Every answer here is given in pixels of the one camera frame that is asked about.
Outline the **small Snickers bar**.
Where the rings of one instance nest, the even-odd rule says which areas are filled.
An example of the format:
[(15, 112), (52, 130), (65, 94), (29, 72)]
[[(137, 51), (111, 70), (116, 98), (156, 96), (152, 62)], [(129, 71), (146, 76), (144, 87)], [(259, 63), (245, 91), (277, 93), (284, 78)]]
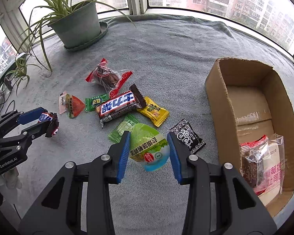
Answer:
[(48, 121), (49, 125), (46, 128), (45, 137), (52, 137), (57, 134), (59, 130), (59, 120), (56, 113), (43, 112), (38, 120), (38, 123)]

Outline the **packaged toast bread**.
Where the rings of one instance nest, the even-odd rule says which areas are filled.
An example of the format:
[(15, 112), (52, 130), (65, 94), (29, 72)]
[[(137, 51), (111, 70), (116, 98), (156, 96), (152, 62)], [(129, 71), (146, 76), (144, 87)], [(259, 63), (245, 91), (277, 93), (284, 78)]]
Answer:
[(257, 156), (258, 177), (254, 192), (264, 206), (268, 206), (281, 193), (285, 175), (284, 137), (267, 136)]

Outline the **red dark snack packet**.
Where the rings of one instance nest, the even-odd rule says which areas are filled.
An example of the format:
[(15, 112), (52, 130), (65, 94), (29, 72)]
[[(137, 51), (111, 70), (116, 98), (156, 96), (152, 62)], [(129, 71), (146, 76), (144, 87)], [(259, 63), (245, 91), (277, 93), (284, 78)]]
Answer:
[(257, 196), (266, 190), (264, 163), (269, 157), (269, 139), (266, 135), (256, 141), (240, 144), (240, 172)]

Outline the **green jelly cup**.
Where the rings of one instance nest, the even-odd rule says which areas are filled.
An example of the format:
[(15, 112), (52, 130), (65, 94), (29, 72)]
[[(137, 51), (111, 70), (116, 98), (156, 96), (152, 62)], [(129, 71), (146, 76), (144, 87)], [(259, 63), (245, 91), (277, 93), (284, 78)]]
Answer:
[(166, 164), (169, 154), (169, 144), (159, 131), (143, 123), (133, 126), (129, 157), (138, 162), (145, 171), (160, 169)]

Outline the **pink small sachet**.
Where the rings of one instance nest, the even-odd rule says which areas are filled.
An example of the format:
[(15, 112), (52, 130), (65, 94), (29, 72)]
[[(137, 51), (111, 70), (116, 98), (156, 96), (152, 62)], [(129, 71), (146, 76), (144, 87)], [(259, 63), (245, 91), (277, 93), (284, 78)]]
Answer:
[(67, 92), (64, 91), (59, 96), (59, 113), (60, 114), (63, 114), (66, 112), (66, 95), (67, 95)]

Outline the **orange triangular snack packet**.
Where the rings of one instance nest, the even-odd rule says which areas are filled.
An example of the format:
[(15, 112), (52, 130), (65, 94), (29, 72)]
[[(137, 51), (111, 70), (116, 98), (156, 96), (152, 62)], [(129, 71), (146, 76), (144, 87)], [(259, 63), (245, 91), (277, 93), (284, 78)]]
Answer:
[(65, 106), (69, 118), (77, 117), (85, 108), (84, 102), (71, 94), (65, 95)]

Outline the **dark green candy packet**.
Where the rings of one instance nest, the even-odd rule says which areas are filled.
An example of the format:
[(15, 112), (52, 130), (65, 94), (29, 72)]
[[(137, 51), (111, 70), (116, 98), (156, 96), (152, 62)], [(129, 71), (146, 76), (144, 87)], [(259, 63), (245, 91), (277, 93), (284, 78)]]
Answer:
[(108, 94), (101, 94), (99, 96), (94, 96), (91, 98), (85, 98), (85, 111), (86, 112), (91, 112), (95, 111), (96, 108), (104, 103), (105, 101), (109, 100), (109, 95)]

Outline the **grey flat device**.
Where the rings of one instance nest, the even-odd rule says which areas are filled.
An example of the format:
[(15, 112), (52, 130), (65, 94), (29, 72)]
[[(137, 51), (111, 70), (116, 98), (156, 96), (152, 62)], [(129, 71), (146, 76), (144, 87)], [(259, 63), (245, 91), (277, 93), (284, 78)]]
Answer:
[(3, 72), (0, 73), (0, 88), (2, 85), (5, 85), (9, 91), (13, 89), (10, 77), (12, 76), (11, 71), (15, 70), (16, 67), (16, 61), (12, 60), (3, 70)]

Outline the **red clear snack packet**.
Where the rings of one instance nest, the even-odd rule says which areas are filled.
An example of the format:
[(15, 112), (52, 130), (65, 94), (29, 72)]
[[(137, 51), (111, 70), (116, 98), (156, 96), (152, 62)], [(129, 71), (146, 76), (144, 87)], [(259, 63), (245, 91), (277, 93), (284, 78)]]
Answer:
[(103, 58), (96, 68), (86, 77), (88, 83), (96, 83), (104, 87), (109, 98), (114, 98), (123, 84), (133, 74), (130, 70), (116, 71), (108, 67), (108, 61)]

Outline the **light green candy packet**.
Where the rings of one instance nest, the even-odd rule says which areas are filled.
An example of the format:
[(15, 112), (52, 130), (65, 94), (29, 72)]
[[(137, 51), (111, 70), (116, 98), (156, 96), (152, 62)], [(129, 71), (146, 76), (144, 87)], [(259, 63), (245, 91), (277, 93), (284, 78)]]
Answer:
[(134, 125), (138, 124), (137, 118), (131, 114), (127, 114), (123, 121), (108, 135), (108, 139), (114, 143), (119, 143), (122, 139), (124, 131), (131, 132)]

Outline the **black white candy packet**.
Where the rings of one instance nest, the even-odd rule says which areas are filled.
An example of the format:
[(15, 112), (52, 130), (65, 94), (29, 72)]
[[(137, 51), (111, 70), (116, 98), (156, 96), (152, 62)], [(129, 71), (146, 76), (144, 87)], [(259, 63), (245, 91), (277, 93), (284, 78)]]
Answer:
[(175, 133), (177, 139), (189, 148), (190, 154), (196, 154), (206, 145), (206, 142), (196, 134), (187, 119), (179, 121), (170, 128), (170, 131)]

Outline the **green plant pot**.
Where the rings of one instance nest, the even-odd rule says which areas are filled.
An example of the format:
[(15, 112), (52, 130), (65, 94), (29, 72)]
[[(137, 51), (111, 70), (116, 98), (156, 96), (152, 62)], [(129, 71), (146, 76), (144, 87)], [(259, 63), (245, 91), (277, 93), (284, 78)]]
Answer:
[(90, 47), (108, 31), (108, 24), (98, 19), (94, 0), (77, 3), (73, 9), (71, 14), (48, 24), (69, 52)]

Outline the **yellow candy packet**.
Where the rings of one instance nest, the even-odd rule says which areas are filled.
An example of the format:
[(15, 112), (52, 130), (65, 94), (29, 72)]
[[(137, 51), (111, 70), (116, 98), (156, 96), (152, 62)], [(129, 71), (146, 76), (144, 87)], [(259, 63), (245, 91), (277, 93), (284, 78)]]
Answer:
[(137, 111), (148, 117), (156, 127), (160, 127), (168, 118), (170, 112), (157, 105), (150, 97), (145, 96), (146, 106), (143, 109), (137, 108)]

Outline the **grey towel cloth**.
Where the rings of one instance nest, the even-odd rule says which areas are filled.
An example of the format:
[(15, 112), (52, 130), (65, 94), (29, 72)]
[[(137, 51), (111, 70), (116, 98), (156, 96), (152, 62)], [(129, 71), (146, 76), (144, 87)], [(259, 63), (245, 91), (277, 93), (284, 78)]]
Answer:
[[(258, 60), (279, 74), (294, 109), (294, 65), (275, 49), (227, 27), (222, 22), (195, 18), (145, 15), (130, 23), (115, 18), (107, 34), (79, 52), (68, 52), (58, 37), (36, 46), (36, 57), (48, 56), (53, 71), (29, 61), (30, 80), (22, 82), (8, 104), (19, 111), (43, 107), (58, 112), (59, 95), (85, 99), (104, 92), (86, 77), (105, 58), (115, 70), (132, 70), (122, 89), (136, 84), (170, 115), (159, 130), (166, 135), (181, 119), (189, 119), (206, 142), (199, 157), (218, 162), (217, 140), (205, 79), (214, 61), (222, 57)], [(49, 181), (68, 161), (87, 163), (106, 153), (108, 134), (119, 120), (101, 126), (95, 112), (82, 112), (71, 119), (59, 116), (60, 127), (52, 138), (39, 137), (28, 149), (28, 159), (18, 166), (22, 188), (15, 196), (22, 218)], [(181, 234), (189, 188), (177, 183), (170, 162), (155, 172), (146, 172), (137, 162), (127, 163), (124, 179), (109, 187), (116, 234)]]

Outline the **cardboard box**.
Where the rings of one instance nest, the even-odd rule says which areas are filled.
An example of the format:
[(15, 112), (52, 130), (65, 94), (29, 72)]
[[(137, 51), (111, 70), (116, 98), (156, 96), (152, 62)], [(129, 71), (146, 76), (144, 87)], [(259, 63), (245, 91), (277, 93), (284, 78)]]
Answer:
[(294, 193), (294, 110), (278, 73), (260, 61), (218, 58), (205, 80), (220, 163), (240, 171), (240, 144), (284, 137), (282, 193), (266, 206), (276, 216)]

